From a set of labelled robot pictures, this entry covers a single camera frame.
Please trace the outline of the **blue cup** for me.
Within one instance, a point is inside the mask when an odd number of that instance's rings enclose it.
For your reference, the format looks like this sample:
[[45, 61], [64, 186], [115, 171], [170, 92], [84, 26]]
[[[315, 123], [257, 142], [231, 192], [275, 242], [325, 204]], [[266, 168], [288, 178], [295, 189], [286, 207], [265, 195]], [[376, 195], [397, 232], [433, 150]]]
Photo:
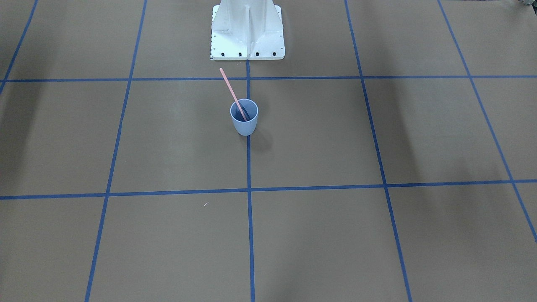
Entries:
[[233, 103], [230, 107], [230, 116], [233, 125], [239, 135], [249, 136], [253, 134], [257, 126], [259, 108], [251, 99], [238, 100], [239, 106]]

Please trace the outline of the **pink chopstick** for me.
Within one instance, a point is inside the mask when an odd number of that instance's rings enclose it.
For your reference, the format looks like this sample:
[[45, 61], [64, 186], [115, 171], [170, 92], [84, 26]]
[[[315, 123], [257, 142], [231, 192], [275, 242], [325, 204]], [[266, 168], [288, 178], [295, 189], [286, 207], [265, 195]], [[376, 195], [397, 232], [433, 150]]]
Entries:
[[248, 122], [249, 121], [249, 116], [246, 115], [246, 112], [244, 111], [243, 107], [240, 105], [240, 102], [239, 102], [238, 98], [236, 97], [236, 94], [235, 94], [235, 92], [234, 92], [234, 90], [233, 90], [233, 88], [232, 88], [232, 86], [230, 84], [230, 81], [229, 81], [226, 73], [224, 72], [223, 68], [219, 68], [219, 71], [220, 71], [220, 74], [221, 74], [223, 80], [225, 81], [225, 83], [227, 85], [227, 88], [230, 91], [230, 94], [231, 94], [231, 96], [233, 98], [234, 103], [237, 106], [238, 111], [240, 112], [240, 114], [242, 115], [242, 117], [244, 119], [244, 122]]

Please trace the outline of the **white pedestal column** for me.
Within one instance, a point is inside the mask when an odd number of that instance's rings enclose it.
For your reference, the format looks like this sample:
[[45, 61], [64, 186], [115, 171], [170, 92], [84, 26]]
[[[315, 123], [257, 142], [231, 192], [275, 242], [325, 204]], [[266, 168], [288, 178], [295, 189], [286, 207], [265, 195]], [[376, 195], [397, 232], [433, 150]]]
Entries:
[[211, 11], [211, 60], [286, 57], [282, 8], [272, 0], [221, 0]]

